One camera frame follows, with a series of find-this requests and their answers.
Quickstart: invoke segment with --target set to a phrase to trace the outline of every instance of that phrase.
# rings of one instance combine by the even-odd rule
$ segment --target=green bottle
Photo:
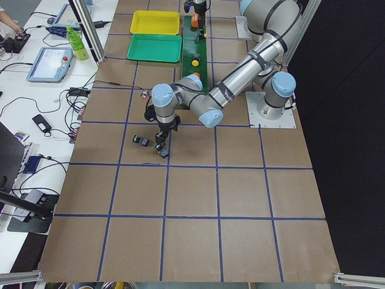
[[[70,26],[67,26],[67,39],[71,44],[75,57],[78,60],[86,60],[90,58],[80,35]]]

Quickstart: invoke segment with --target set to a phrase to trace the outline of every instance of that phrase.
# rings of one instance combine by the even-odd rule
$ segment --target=metal post
[[[385,289],[385,278],[334,273],[335,283]]]
[[[35,282],[43,280],[43,271],[0,274],[0,285]]]
[[[322,0],[310,0],[309,3],[306,6],[306,9],[303,13],[303,24],[300,28],[300,31],[297,35],[297,38],[295,39],[293,45],[290,47],[290,49],[284,54],[282,57],[282,65],[283,67],[288,67],[289,63],[291,61],[291,58],[293,57],[295,51],[298,48],[298,45],[300,44],[302,37],[304,36],[307,27],[309,27],[310,22],[312,21],[315,12],[318,9],[318,6],[320,5]]]
[[[84,0],[69,0],[69,4],[71,5],[73,14],[75,14],[76,19],[84,32],[85,39],[95,62],[105,61],[106,55],[104,53],[103,46],[100,43],[99,36],[97,36],[97,32],[94,23],[92,22],[90,13],[88,12],[86,3]]]

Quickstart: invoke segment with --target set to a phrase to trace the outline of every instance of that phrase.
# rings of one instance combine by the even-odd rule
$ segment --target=person's arm
[[[6,11],[0,11],[0,21],[12,28],[16,33],[22,32],[22,28],[12,20]]]

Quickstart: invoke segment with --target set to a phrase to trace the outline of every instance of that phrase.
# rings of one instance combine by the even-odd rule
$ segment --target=blue joint cap
[[[209,110],[203,113],[199,117],[199,121],[207,128],[213,128],[217,126],[223,118],[223,112],[221,110]]]
[[[191,79],[192,81],[194,81],[194,82],[198,85],[198,87],[199,87],[200,90],[203,89],[203,84],[202,84],[200,78],[199,78],[197,75],[195,75],[195,74],[190,74],[190,75],[185,76],[185,78],[189,78],[189,79]]]
[[[165,107],[173,100],[174,91],[166,83],[157,84],[152,88],[152,103],[156,107]]]
[[[290,73],[284,71],[274,74],[272,84],[276,93],[283,98],[289,98],[297,85],[295,78]]]
[[[252,3],[254,0],[242,0],[241,6],[239,7],[239,10],[241,11],[241,16],[245,15],[245,11],[247,7]]]

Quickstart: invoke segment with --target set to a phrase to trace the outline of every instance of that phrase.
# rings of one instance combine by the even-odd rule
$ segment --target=plastic tray
[[[179,13],[137,10],[132,17],[130,32],[132,34],[176,35],[179,33]]]
[[[180,60],[181,36],[134,34],[127,58],[137,61],[176,63]]]

